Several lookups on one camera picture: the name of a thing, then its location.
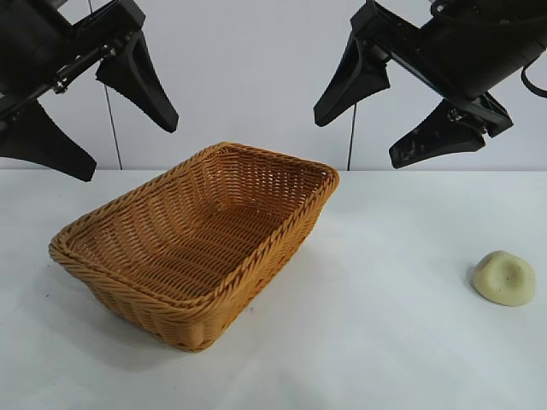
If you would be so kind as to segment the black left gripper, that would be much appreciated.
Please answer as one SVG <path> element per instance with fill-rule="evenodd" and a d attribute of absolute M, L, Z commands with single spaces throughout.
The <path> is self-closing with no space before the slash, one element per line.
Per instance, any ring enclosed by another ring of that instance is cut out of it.
<path fill-rule="evenodd" d="M 96 79 L 175 132 L 179 115 L 140 31 L 144 20 L 134 1 L 111 1 L 74 24 L 49 1 L 2 1 L 1 156 L 91 181 L 96 161 L 35 101 L 49 90 L 63 93 L 111 56 L 100 63 Z"/>

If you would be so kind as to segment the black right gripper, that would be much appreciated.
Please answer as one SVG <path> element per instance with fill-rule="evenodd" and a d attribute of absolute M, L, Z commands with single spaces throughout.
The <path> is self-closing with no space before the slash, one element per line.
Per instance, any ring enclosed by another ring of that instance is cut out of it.
<path fill-rule="evenodd" d="M 513 123 L 489 93 L 546 50 L 544 1 L 436 1 L 431 19 L 416 27 L 375 1 L 351 17 L 351 35 L 338 67 L 314 106 L 327 126 L 362 99 L 390 87 L 393 60 L 443 97 L 389 149 L 399 169 L 442 155 L 476 152 L 482 134 L 450 119 L 470 114 L 491 137 Z"/>

